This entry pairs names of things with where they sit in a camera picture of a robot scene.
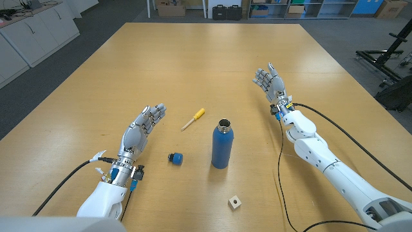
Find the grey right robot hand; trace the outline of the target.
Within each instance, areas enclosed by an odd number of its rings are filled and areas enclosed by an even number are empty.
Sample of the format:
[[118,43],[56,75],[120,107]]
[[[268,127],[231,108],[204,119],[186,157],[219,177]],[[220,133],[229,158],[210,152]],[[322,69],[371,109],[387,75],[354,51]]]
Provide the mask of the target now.
[[268,63],[268,71],[258,68],[252,81],[263,90],[271,104],[288,101],[283,79],[271,63]]

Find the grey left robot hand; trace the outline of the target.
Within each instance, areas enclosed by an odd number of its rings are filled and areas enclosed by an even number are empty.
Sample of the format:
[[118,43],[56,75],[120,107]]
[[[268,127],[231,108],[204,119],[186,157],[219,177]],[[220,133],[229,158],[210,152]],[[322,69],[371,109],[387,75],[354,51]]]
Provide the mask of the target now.
[[133,162],[136,161],[145,149],[149,134],[165,116],[166,109],[163,103],[156,106],[146,106],[126,128],[122,136],[118,156],[129,158]]

